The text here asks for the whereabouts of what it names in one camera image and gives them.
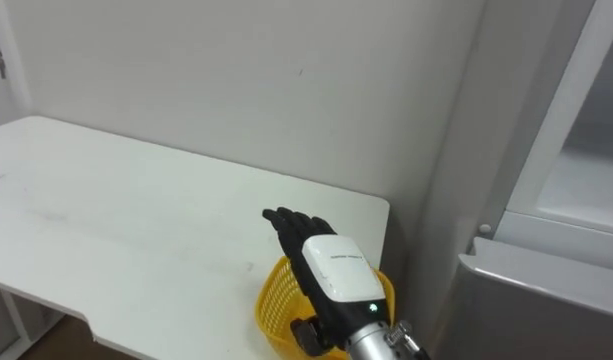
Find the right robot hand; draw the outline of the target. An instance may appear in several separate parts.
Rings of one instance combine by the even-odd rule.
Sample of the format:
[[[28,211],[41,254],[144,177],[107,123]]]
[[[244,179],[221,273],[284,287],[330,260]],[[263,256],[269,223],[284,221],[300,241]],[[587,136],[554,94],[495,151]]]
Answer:
[[[265,209],[300,291],[314,309],[291,321],[299,347],[317,357],[347,350],[360,331],[391,323],[383,283],[355,240],[323,218],[286,207]]]

